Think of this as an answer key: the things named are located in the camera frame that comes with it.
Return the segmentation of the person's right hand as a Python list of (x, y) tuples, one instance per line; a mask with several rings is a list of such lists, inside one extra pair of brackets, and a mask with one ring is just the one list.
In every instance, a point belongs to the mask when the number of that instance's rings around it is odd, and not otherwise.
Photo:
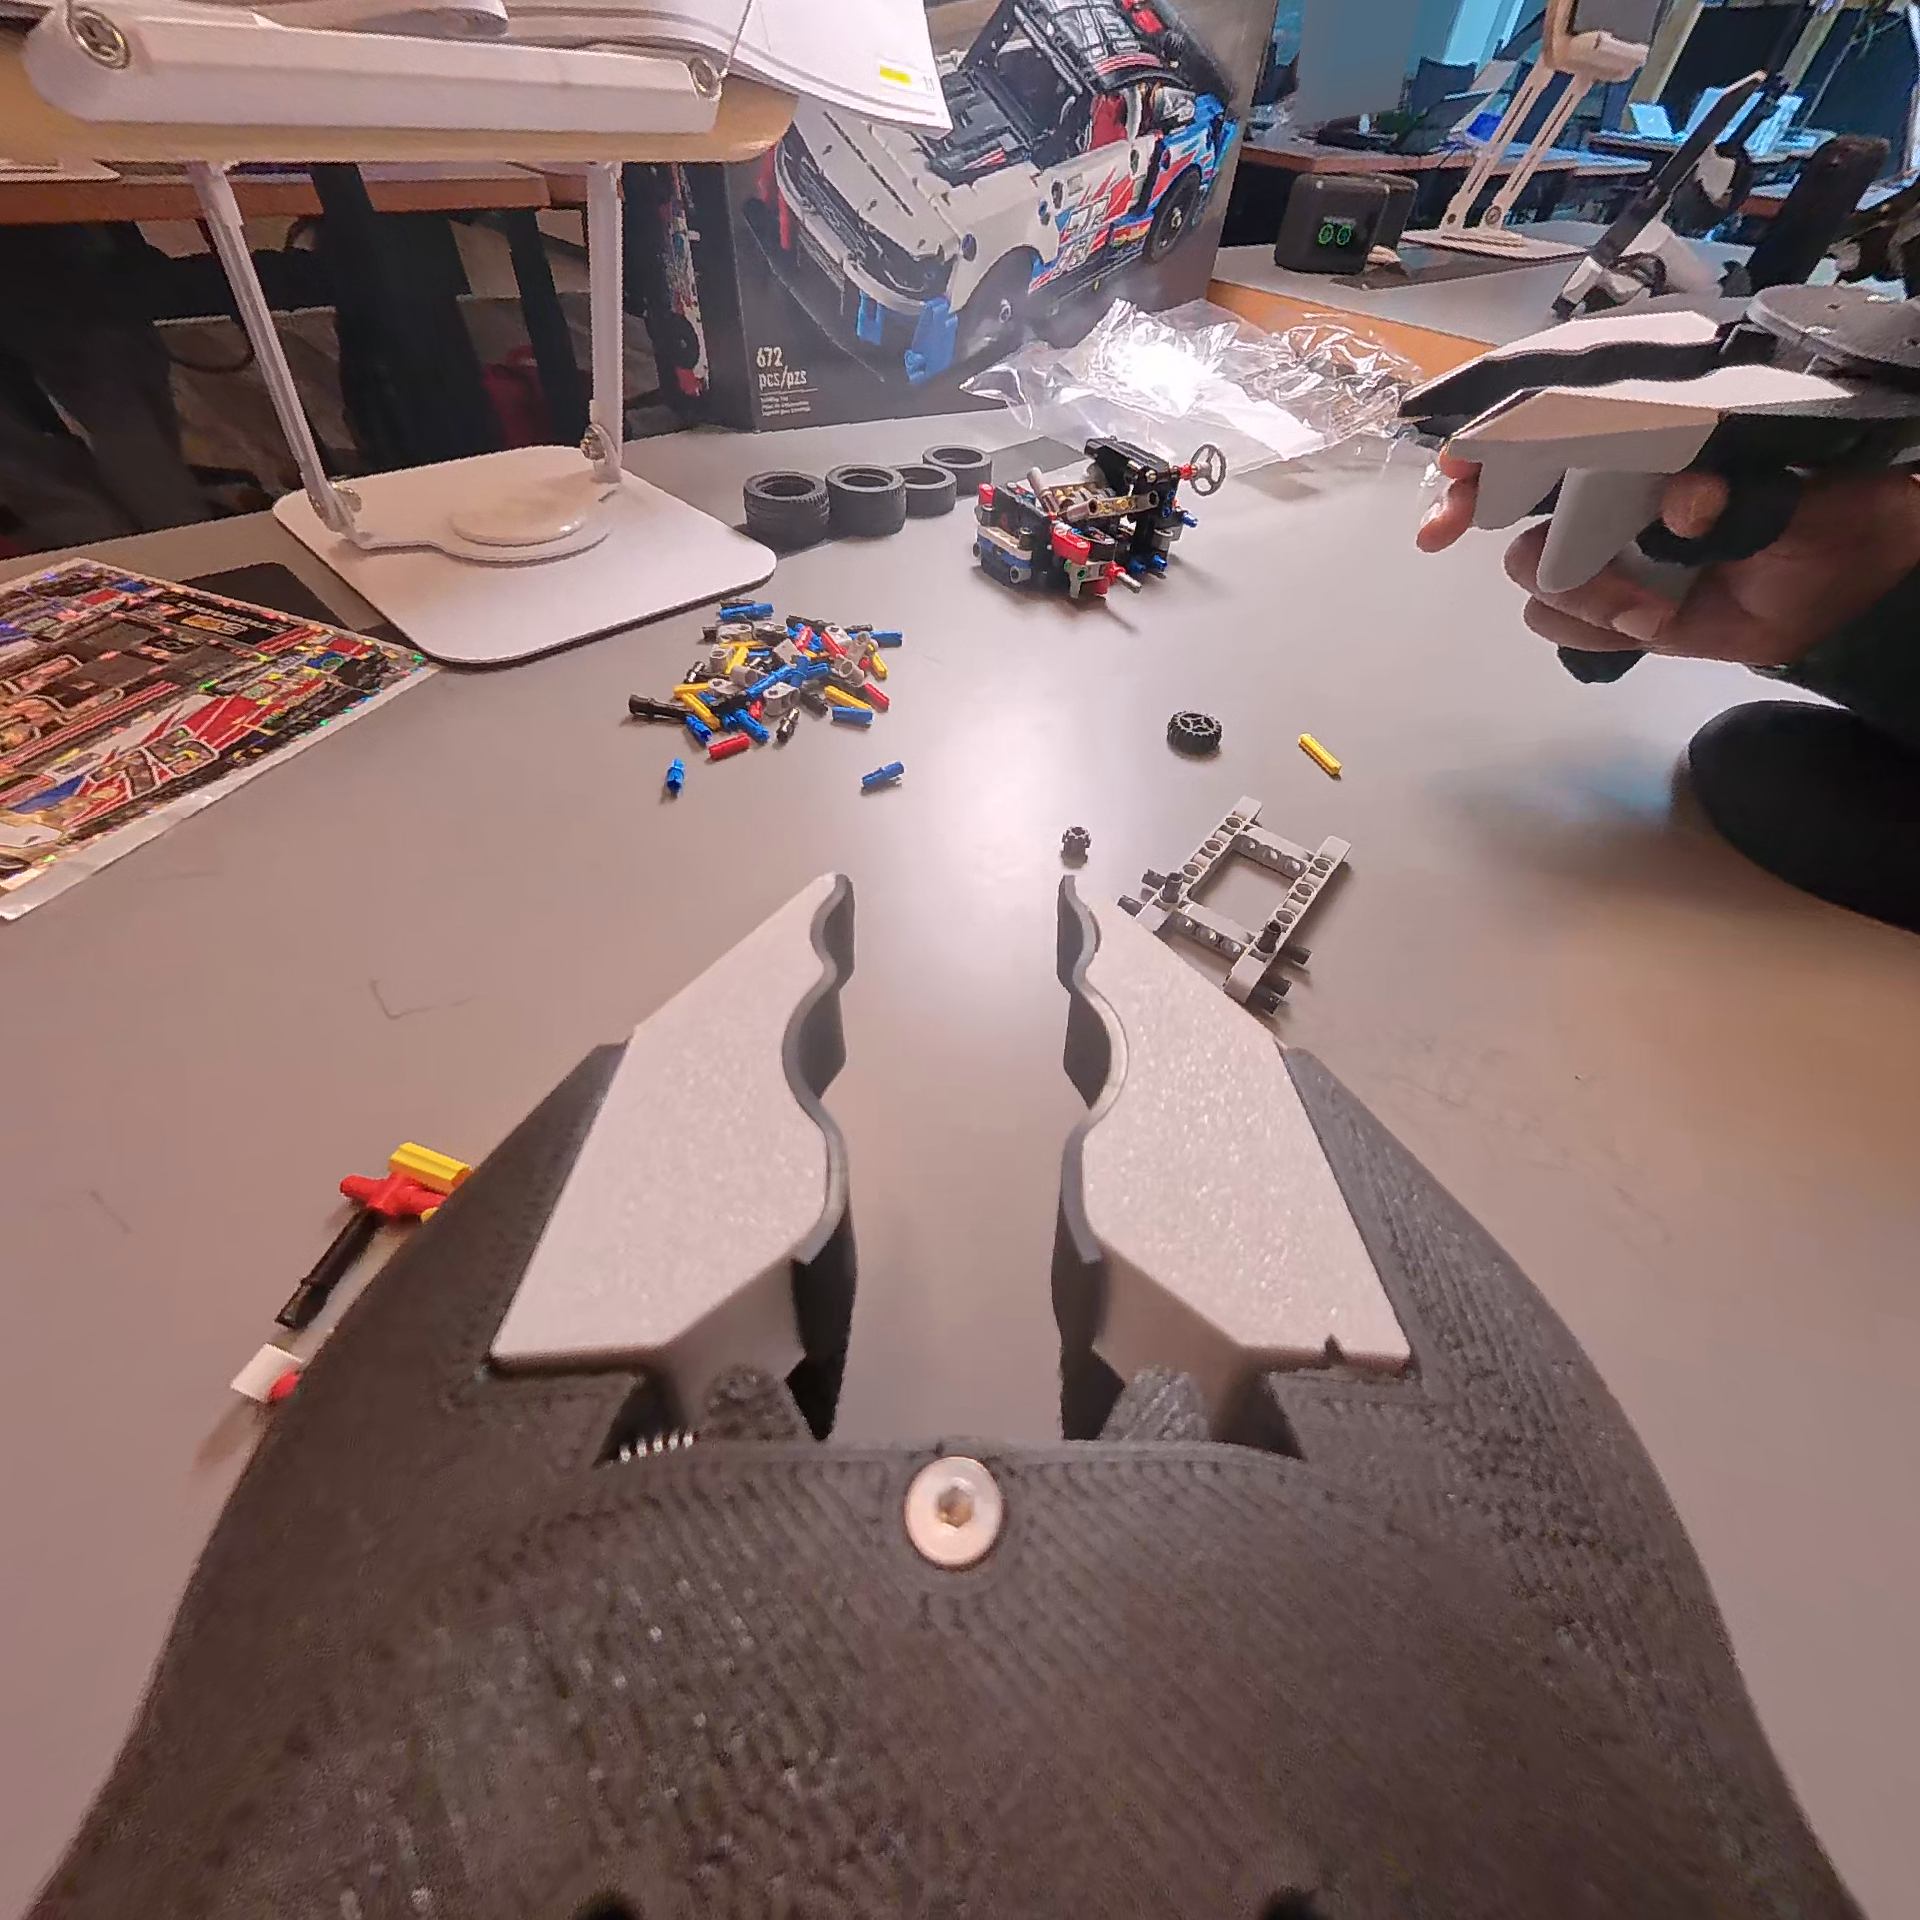
[(1864, 564), (1841, 556), (1841, 537), (1864, 527), (1855, 493), (1839, 479), (1813, 487), (1774, 544), (1687, 572), (1679, 584), (1657, 583), (1648, 559), (1618, 557), (1546, 589), (1541, 524), (1512, 537), (1502, 564), (1521, 592), (1527, 630), (1564, 653), (1784, 667), (1869, 604)]

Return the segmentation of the pile of red lego pieces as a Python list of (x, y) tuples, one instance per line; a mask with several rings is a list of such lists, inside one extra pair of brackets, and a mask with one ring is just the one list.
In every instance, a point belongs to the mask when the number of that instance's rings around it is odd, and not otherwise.
[(376, 1175), (348, 1175), (340, 1198), (342, 1228), (295, 1285), (274, 1317), (277, 1337), (264, 1341), (231, 1377), (229, 1390), (257, 1407), (285, 1404), (304, 1375), (305, 1350), (296, 1340), (329, 1308), (334, 1294), (388, 1228), (413, 1228), (431, 1217), (473, 1175), (473, 1165), (423, 1142), (402, 1142)]

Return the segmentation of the pile of mixed lego pins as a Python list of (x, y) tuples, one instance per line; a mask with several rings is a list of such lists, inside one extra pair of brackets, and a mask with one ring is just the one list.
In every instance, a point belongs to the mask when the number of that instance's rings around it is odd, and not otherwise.
[(669, 731), (702, 760), (785, 748), (804, 724), (864, 734), (893, 707), (900, 629), (724, 604), (702, 646), (664, 693), (633, 693), (623, 719)]

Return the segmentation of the white book stand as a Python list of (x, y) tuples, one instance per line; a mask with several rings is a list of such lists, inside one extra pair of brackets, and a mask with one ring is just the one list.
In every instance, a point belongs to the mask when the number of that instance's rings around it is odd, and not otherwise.
[(712, 127), (752, 4), (612, 4), (596, 27), (512, 4), (49, 4), (34, 91), (110, 127), (494, 133), (538, 155), (593, 137), (592, 400), (583, 440), (329, 478), (229, 164), (188, 160), (304, 492), (277, 507), (335, 576), (444, 664), (512, 664), (762, 581), (765, 547), (626, 473), (618, 164), (638, 137)]

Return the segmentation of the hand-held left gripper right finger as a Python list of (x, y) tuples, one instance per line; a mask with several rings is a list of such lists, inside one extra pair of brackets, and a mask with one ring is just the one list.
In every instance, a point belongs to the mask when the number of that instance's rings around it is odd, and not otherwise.
[(1402, 1375), (1407, 1333), (1285, 1047), (1136, 918), (1057, 894), (1062, 1392), (1143, 1368), (1237, 1396), (1269, 1371)]

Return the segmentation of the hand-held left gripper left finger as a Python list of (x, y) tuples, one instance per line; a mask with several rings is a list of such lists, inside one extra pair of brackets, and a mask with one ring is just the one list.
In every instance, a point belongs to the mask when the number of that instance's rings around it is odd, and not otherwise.
[(626, 1039), (490, 1361), (640, 1368), (703, 1396), (737, 1364), (837, 1396), (857, 1259), (825, 1109), (855, 968), (844, 872), (802, 887)]

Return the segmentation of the lego car box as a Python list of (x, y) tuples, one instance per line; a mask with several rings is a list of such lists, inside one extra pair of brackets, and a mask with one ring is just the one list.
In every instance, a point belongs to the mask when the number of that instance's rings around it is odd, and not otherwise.
[(633, 164), (661, 397), (744, 429), (958, 414), (1024, 342), (1212, 280), (1278, 4), (925, 4), (945, 133), (799, 103), (762, 155)]

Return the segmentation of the partly built lego chassis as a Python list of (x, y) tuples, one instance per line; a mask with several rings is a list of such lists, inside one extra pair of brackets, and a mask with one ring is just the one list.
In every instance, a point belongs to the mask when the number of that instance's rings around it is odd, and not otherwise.
[(1168, 572), (1193, 526), (1183, 493), (1212, 496), (1228, 476), (1212, 440), (1177, 462), (1125, 439), (1090, 439), (1082, 471), (1031, 469), (1012, 485), (975, 488), (973, 559), (996, 584), (1104, 604), (1114, 584), (1140, 589)]

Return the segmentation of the brown wooden table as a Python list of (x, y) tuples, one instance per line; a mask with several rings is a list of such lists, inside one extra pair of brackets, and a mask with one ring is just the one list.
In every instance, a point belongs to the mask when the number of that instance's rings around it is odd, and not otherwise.
[[(479, 160), (361, 160), (356, 171), (376, 212), (464, 212), (585, 208), (583, 164), (530, 167)], [(242, 220), (320, 215), (313, 171), (300, 164), (234, 161), (229, 188)], [(76, 161), (4, 171), (1, 225), (191, 223), (201, 197), (176, 161)]]

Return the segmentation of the beige book stand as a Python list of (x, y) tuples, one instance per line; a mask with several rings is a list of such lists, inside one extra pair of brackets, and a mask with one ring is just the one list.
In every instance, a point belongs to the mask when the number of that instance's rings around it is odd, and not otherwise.
[[(1412, 233), (1410, 239), (1425, 248), (1527, 264), (1573, 260), (1573, 244), (1512, 229), (1508, 215), (1589, 91), (1631, 80), (1642, 69), (1657, 13), (1657, 1), (1546, 1), (1541, 49), (1525, 80), (1478, 149), (1440, 223)], [(1556, 78), (1567, 86), (1512, 157), (1517, 133)]]

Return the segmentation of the clear plastic bag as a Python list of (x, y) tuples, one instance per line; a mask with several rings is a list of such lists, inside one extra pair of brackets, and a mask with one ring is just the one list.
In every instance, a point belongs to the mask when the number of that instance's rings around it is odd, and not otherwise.
[(1130, 440), (1162, 456), (1215, 445), (1245, 473), (1394, 439), (1422, 382), (1402, 353), (1333, 318), (1265, 332), (1212, 301), (1150, 310), (1117, 299), (1079, 342), (1024, 342), (961, 390), (1061, 443)]

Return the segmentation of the black device with green lights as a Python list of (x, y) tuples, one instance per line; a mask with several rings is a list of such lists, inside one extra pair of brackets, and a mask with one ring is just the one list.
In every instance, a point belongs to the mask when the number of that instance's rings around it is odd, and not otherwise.
[(1416, 183), (1394, 173), (1301, 173), (1287, 191), (1272, 263), (1298, 275), (1367, 272), (1399, 256)]

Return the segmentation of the grey lego frame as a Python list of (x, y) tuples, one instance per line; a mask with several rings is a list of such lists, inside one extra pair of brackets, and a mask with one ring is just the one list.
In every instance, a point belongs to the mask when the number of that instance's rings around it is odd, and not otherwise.
[[(1306, 972), (1311, 951), (1302, 927), (1328, 887), (1346, 871), (1350, 843), (1337, 836), (1298, 845), (1262, 825), (1262, 803), (1239, 798), (1197, 840), (1162, 871), (1143, 871), (1117, 904), (1162, 941), (1188, 944), (1222, 967), (1220, 989), (1245, 1012), (1272, 1016), (1292, 977)], [(1245, 868), (1274, 883), (1278, 894), (1257, 924), (1240, 924), (1213, 894), (1230, 871)]]

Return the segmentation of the shiny sticker sheet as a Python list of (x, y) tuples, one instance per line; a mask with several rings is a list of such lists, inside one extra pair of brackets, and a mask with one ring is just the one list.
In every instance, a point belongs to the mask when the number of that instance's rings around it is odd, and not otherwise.
[(433, 671), (277, 561), (103, 557), (1, 589), (1, 916), (17, 920)]

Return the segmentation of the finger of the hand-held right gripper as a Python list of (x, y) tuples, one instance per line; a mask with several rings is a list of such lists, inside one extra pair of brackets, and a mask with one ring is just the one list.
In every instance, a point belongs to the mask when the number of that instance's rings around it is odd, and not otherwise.
[(1757, 361), (1743, 303), (1645, 303), (1564, 320), (1425, 379), (1399, 419), (1452, 433), (1525, 392), (1590, 390), (1621, 379), (1692, 379)]
[(1469, 518), (1478, 531), (1543, 512), (1573, 471), (1855, 465), (1858, 420), (1837, 412), (1846, 397), (1831, 376), (1774, 365), (1584, 384), (1573, 365), (1465, 365), (1444, 376), (1447, 436), (1478, 471)]

